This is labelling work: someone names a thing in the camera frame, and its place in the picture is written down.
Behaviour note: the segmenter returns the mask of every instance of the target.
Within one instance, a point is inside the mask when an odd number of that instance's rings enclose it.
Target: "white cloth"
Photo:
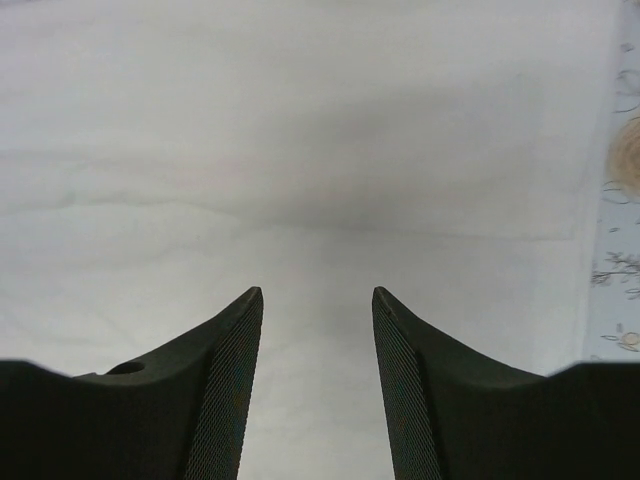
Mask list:
[[[617,7],[0,6],[0,352],[101,372],[257,284],[240,478],[391,478],[376,285],[577,359]]]

